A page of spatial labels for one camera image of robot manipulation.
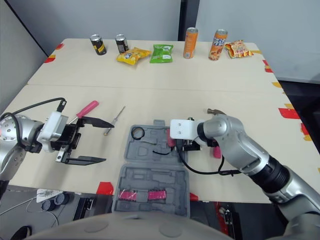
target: white cable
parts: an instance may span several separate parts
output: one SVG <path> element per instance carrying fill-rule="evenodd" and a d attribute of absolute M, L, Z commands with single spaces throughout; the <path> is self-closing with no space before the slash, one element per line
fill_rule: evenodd
<path fill-rule="evenodd" d="M 44 211 L 44 210 L 42 210 L 42 211 L 29 211 L 29 210 L 28 210 L 28 207 L 29 207 L 30 204 L 32 203 L 32 200 L 33 200 L 33 199 L 31 199 L 31 201 L 28 203 L 28 205 L 27 205 L 26 208 L 25 208 L 25 211 L 26 211 L 27 213 L 30 213 L 30 214 L 32 214 L 32 213 L 48 213 L 48 214 L 51 214 L 51 215 L 54 217 L 56 226 L 59 226 L 58 218 L 57 218 L 56 215 L 54 215 L 52 212 L 50 212 L 50 211 Z"/>
<path fill-rule="evenodd" d="M 3 215 L 3 214 L 5 214 L 5 213 L 7 213 L 7 212 L 9 212 L 9 211 L 11 211 L 12 209 L 15 209 L 15 208 L 21 206 L 22 204 L 26 204 L 26 203 L 29 202 L 29 201 L 31 202 L 33 199 L 36 199 L 36 198 L 37 198 L 37 197 L 34 196 L 33 198 L 30 198 L 30 199 L 28 199 L 28 200 L 26 200 L 26 201 L 23 201 L 23 202 L 15 205 L 15 206 L 13 206 L 13 207 L 10 207 L 9 209 L 7 209 L 7 210 L 3 211 L 2 213 L 0 213 L 0 216 Z"/>

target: screwdriver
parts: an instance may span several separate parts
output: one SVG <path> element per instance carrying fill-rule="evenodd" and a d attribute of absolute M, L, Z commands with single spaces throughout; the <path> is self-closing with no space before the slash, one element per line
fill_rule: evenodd
<path fill-rule="evenodd" d="M 118 121 L 118 117 L 120 116 L 120 114 L 122 113 L 122 111 L 126 108 L 126 106 L 124 106 L 121 111 L 118 113 L 118 115 L 112 120 L 111 124 L 114 126 L 116 124 L 116 122 Z M 107 128 L 105 130 L 105 132 L 103 133 L 103 135 L 107 136 L 108 133 L 111 131 L 111 127 Z"/>
<path fill-rule="evenodd" d="M 86 107 L 84 107 L 84 109 L 82 109 L 80 112 L 78 112 L 76 114 L 76 117 L 72 121 L 70 121 L 68 124 L 72 124 L 75 120 L 80 119 L 83 116 L 87 115 L 88 113 L 91 112 L 91 110 L 93 110 L 98 105 L 99 105 L 99 103 L 96 100 L 90 102 Z"/>

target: white table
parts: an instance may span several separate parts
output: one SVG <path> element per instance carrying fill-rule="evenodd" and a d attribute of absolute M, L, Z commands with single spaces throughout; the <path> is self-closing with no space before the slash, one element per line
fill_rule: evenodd
<path fill-rule="evenodd" d="M 54 78 L 53 74 L 51 71 L 47 72 L 51 78 Z M 207 120 L 211 116 L 206 110 L 211 108 L 220 109 L 228 115 L 239 118 L 250 137 L 320 192 L 319 153 L 311 141 L 303 139 L 299 119 L 286 119 L 280 115 L 278 108 L 283 108 L 285 103 L 290 102 L 282 94 L 281 88 L 274 86 L 273 88 L 275 91 L 271 94 L 263 91 L 210 89 L 199 91 L 27 85 L 12 101 L 7 111 L 13 112 L 55 97 L 66 98 L 67 105 L 63 114 L 70 119 L 92 100 L 97 100 L 100 105 L 88 116 L 106 121 L 111 121 L 123 106 L 126 108 L 109 136 L 104 136 L 104 130 L 101 128 L 86 126 L 80 130 L 82 137 L 77 149 L 72 152 L 73 156 L 106 158 L 105 162 L 89 166 L 66 165 L 55 162 L 57 152 L 28 153 L 10 184 L 84 193 L 95 193 L 100 182 L 111 182 L 116 187 L 120 168 L 125 163 L 124 151 L 132 125 L 152 125 L 154 119 L 165 120 L 167 125 L 171 119 L 194 117 Z M 45 121 L 50 113 L 55 111 L 56 106 L 57 103 L 50 103 L 30 109 L 24 114 L 34 120 Z M 220 160 L 211 157 L 210 149 L 204 147 L 203 151 L 189 153 L 189 164 L 200 171 L 216 171 Z M 230 168 L 226 162 L 224 169 Z M 269 202 L 260 188 L 243 174 L 231 177 L 205 176 L 190 172 L 189 180 L 190 192 L 198 195 L 203 201 Z"/>
<path fill-rule="evenodd" d="M 193 91 L 241 91 L 277 93 L 273 73 L 265 72 L 264 56 L 231 59 L 226 50 L 218 61 L 208 59 L 211 42 L 197 42 L 192 59 L 183 58 L 184 41 L 128 40 L 129 47 L 153 51 L 153 44 L 172 44 L 172 63 L 150 64 L 140 59 L 131 66 L 117 62 L 115 40 L 103 40 L 107 53 L 98 56 L 89 39 L 65 39 L 55 50 L 55 60 L 44 63 L 28 84 L 52 86 L 94 86 L 134 89 L 176 89 Z M 246 43 L 258 50 L 254 43 Z"/>

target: pink screwdriver handle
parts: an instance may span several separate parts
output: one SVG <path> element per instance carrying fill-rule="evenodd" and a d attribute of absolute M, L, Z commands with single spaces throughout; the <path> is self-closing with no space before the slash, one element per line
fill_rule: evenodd
<path fill-rule="evenodd" d="M 84 109 L 82 109 L 80 112 L 76 114 L 78 118 L 82 118 L 83 116 L 87 115 L 89 112 L 91 112 L 92 109 L 94 109 L 96 106 L 98 106 L 99 103 L 94 100 L 90 102 Z"/>

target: gray wall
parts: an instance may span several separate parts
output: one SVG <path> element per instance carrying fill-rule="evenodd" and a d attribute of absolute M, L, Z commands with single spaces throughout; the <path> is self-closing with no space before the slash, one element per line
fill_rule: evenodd
<path fill-rule="evenodd" d="M 0 113 L 46 59 L 4 0 L 0 0 Z"/>
<path fill-rule="evenodd" d="M 66 38 L 176 41 L 180 0 L 9 0 L 47 54 Z"/>
<path fill-rule="evenodd" d="M 279 79 L 320 83 L 319 0 L 200 0 L 199 41 L 229 31 L 228 41 L 258 45 Z"/>

